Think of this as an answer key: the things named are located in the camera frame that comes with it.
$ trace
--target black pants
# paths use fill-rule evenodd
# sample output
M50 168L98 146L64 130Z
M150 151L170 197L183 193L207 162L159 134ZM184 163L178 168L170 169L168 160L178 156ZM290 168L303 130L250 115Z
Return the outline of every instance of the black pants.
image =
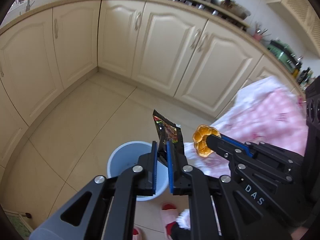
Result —
M178 223L175 223L171 228L172 240L191 240L190 230L180 228Z

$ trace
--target white lettering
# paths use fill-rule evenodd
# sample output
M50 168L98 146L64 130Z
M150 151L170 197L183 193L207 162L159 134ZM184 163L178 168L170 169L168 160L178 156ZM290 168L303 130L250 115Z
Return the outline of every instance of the white lettering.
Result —
M257 201L259 205L262 205L262 203L264 202L264 199L261 197L259 198L259 201Z
M250 190L251 190L251 186L248 184L247 187L245 187L245 191L250 192Z
M256 199L257 193L255 192L255 193L251 194L251 196L253 197L253 199Z

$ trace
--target silver handle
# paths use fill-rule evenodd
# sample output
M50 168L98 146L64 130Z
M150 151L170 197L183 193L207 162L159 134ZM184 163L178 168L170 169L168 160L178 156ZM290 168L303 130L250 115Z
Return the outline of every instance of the silver handle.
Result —
M204 44L204 41L205 41L205 39L207 38L207 36L208 36L208 33L205 33L203 36L202 36L202 39L201 39L201 41L200 41L200 45L199 45L199 47L198 47L198 52L200 52L201 50L202 50L202 46L203 46L203 44Z
M4 76L4 73L3 73L3 71L2 71L1 64L0 64L0 74L1 74L2 77Z
M54 19L54 34L56 36L56 39L58 38L58 20L55 18Z
M141 16L141 12L138 12L138 15L137 15L137 17L136 17L136 23L135 23L135 25L134 25L134 29L135 30L138 30L138 20L139 20L139 18L140 18L140 16Z
M200 35L200 33L201 33L201 30L197 29L195 37L193 39L193 42L192 42L190 48L194 49L196 47L197 41L199 40L198 36Z

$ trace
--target pink slipper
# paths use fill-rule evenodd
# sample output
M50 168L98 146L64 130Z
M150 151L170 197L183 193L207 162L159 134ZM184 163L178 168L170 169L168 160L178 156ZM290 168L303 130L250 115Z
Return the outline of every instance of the pink slipper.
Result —
M133 228L132 240L142 240L142 232L140 228Z
M165 239L171 240L171 228L176 223L176 219L179 216L177 207L170 203L164 202L161 205L160 217L162 221L162 226L164 229Z

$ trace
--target blue bucket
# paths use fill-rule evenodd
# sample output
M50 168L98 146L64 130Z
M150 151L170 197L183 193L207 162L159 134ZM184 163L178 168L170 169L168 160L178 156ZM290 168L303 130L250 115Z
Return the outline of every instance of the blue bucket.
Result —
M107 164L108 178L119 176L122 171L138 163L140 155L151 152L151 143L132 141L120 145L111 154ZM153 196L137 196L137 201L146 201L160 196L168 187L168 168L157 162L156 194Z

